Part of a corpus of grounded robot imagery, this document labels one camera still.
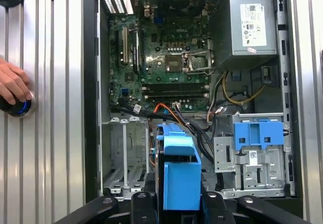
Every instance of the hand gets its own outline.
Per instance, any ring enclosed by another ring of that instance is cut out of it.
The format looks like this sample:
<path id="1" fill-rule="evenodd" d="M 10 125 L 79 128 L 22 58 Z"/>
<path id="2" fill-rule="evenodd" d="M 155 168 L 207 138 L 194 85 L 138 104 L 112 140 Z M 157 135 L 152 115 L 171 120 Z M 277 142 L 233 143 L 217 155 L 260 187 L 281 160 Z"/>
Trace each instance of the hand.
<path id="1" fill-rule="evenodd" d="M 28 84 L 28 76 L 23 70 L 0 58 L 0 96 L 12 105 L 16 104 L 13 95 L 21 102 L 31 100 Z"/>

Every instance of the screw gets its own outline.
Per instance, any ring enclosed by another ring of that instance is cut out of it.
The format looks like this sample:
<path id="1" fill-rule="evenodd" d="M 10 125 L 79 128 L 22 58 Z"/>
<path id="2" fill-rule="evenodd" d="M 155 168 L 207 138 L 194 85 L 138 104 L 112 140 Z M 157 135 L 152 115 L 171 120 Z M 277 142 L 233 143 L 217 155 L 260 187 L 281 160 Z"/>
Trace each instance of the screw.
<path id="1" fill-rule="evenodd" d="M 145 193 L 141 193 L 140 195 L 138 195 L 138 198 L 145 198 L 146 194 Z"/>
<path id="2" fill-rule="evenodd" d="M 207 195 L 211 198 L 215 198 L 217 196 L 215 192 L 209 192 Z"/>
<path id="3" fill-rule="evenodd" d="M 249 204 L 253 203 L 253 199 L 251 199 L 251 198 L 244 198 L 244 201 Z"/>
<path id="4" fill-rule="evenodd" d="M 111 198 L 106 198 L 103 200 L 103 204 L 110 204 L 112 203 L 112 199 Z"/>

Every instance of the blue plastic bracket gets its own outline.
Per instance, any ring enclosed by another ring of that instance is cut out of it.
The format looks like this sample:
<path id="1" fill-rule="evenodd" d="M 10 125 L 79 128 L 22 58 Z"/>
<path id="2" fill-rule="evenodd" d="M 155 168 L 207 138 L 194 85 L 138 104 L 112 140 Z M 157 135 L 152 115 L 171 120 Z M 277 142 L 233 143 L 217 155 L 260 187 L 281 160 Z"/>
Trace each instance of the blue plastic bracket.
<path id="1" fill-rule="evenodd" d="M 164 155 L 190 156 L 190 162 L 169 162 L 164 165 L 164 210 L 199 210 L 201 160 L 193 139 L 177 125 L 159 125 L 164 135 Z"/>
<path id="2" fill-rule="evenodd" d="M 282 122 L 259 119 L 258 122 L 234 123 L 234 142 L 237 151 L 244 146 L 284 145 Z"/>

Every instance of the green circuit board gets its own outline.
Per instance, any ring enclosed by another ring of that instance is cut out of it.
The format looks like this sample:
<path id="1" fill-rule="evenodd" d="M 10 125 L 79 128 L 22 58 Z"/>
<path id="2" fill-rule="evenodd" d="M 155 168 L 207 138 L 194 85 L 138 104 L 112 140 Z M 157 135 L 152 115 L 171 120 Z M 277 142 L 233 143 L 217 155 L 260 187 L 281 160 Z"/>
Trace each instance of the green circuit board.
<path id="1" fill-rule="evenodd" d="M 174 18 L 162 24 L 136 16 L 116 17 L 110 20 L 110 99 L 118 104 L 120 97 L 131 106 L 136 104 L 152 110 L 157 102 L 168 105 L 177 102 L 182 111 L 205 111 L 209 106 L 210 75 L 184 72 L 182 55 L 207 50 L 207 17 Z M 134 37 L 139 31 L 138 68 L 134 69 Z M 193 68 L 203 68 L 205 57 L 194 57 Z M 205 93 L 196 97 L 180 95 L 181 91 L 205 87 Z M 153 97 L 145 89 L 159 92 L 169 90 L 173 97 L 161 94 Z"/>

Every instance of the pci slot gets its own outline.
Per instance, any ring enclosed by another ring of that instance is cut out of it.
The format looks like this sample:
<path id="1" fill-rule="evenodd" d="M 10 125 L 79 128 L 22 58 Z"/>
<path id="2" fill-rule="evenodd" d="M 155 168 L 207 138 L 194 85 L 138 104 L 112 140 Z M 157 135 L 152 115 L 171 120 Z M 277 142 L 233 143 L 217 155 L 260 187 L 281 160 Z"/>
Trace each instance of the pci slot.
<path id="1" fill-rule="evenodd" d="M 119 31 L 115 31 L 115 52 L 116 52 L 116 65 L 117 68 L 120 67 L 120 41 L 119 41 Z"/>
<path id="2" fill-rule="evenodd" d="M 132 37 L 132 62 L 133 62 L 133 71 L 135 74 L 139 74 L 139 32 L 138 30 L 135 30 L 131 33 Z"/>
<path id="3" fill-rule="evenodd" d="M 124 27 L 122 30 L 122 42 L 123 42 L 123 63 L 129 62 L 129 49 L 128 49 L 128 27 Z"/>

